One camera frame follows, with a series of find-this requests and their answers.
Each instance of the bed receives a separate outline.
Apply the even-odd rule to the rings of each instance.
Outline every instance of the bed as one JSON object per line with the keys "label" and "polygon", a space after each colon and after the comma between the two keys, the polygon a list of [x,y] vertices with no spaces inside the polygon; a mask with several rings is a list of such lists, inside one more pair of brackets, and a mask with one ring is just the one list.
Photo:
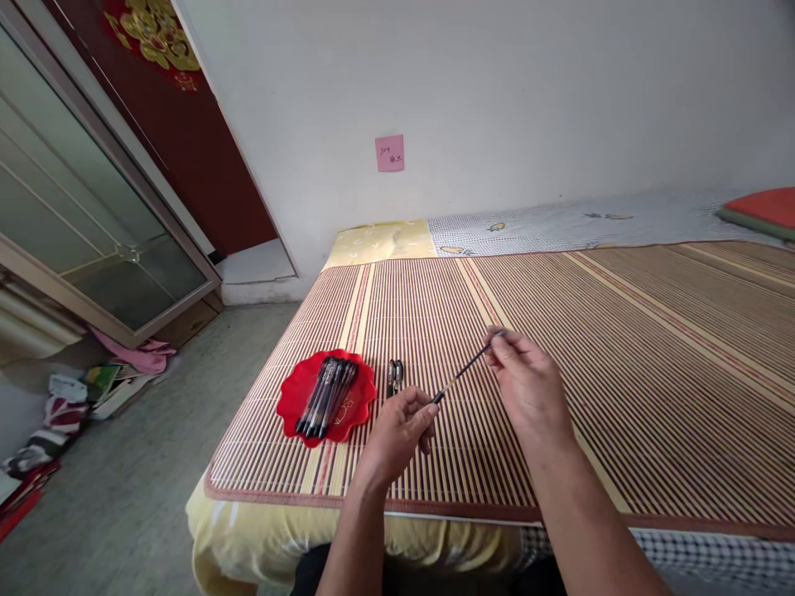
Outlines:
{"label": "bed", "polygon": [[[361,353],[380,395],[372,420],[390,358],[433,392],[487,324],[529,333],[561,363],[577,438],[662,572],[794,585],[795,258],[712,215],[735,196],[657,193],[341,232],[187,503],[199,586],[215,596],[289,584],[334,534],[370,424],[312,451],[282,437],[274,408],[295,362]],[[482,363],[438,433],[388,496],[387,552],[494,573],[548,553]]]}

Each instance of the striped bamboo mat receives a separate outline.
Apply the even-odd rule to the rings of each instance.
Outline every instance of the striped bamboo mat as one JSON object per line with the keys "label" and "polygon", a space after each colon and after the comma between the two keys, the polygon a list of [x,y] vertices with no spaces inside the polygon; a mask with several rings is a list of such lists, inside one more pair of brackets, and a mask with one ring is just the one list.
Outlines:
{"label": "striped bamboo mat", "polygon": [[[241,405],[207,478],[222,499],[338,507],[400,358],[433,394],[488,324],[561,365],[578,439],[634,526],[795,539],[795,257],[748,243],[407,259],[316,281]],[[282,436],[279,385],[318,350],[361,353],[380,395],[348,444]],[[388,508],[540,518],[482,360],[437,419]]]}

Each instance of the door frame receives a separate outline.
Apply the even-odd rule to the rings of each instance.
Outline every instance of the door frame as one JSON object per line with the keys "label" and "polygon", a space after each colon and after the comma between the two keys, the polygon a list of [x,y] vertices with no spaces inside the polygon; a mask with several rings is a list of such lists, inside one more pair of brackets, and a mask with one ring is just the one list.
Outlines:
{"label": "door frame", "polygon": [[213,264],[171,212],[147,174],[127,152],[65,67],[53,56],[13,0],[0,0],[0,26],[17,43],[22,53],[38,69],[60,100],[118,168],[144,204],[152,210],[166,231],[199,268],[206,281],[143,327],[131,329],[1,233],[0,265],[119,343],[128,348],[135,348],[144,339],[151,337],[220,286],[221,279]]}

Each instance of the red flower-shaped plate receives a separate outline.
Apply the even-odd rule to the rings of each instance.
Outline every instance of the red flower-shaped plate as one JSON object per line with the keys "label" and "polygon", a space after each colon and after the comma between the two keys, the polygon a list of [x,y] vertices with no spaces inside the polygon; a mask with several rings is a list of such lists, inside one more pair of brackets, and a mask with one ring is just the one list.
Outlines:
{"label": "red flower-shaped plate", "polygon": [[[331,350],[330,352],[318,352],[307,360],[301,360],[292,369],[290,376],[282,383],[282,397],[276,404],[276,413],[284,421],[284,435],[294,437],[296,433],[296,423],[306,409],[306,404],[312,395],[317,383],[317,374],[326,356],[332,358],[347,358],[359,365],[359,373],[356,375],[353,386],[347,399],[340,404],[337,409],[329,432],[325,438],[335,443],[344,443],[348,440],[350,430],[363,424],[370,416],[369,404],[375,399],[377,390],[373,384],[373,369],[364,363],[358,354],[345,352],[343,349]],[[318,437],[307,439],[304,435],[298,435],[309,448],[316,447],[320,443]]]}

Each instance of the bundle of pens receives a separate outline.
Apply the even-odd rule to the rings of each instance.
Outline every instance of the bundle of pens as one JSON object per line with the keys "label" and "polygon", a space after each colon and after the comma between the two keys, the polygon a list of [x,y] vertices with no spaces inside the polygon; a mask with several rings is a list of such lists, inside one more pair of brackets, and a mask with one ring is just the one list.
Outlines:
{"label": "bundle of pens", "polygon": [[337,408],[345,401],[359,367],[346,358],[327,357],[317,373],[317,383],[306,409],[296,423],[296,432],[307,439],[325,438]]}

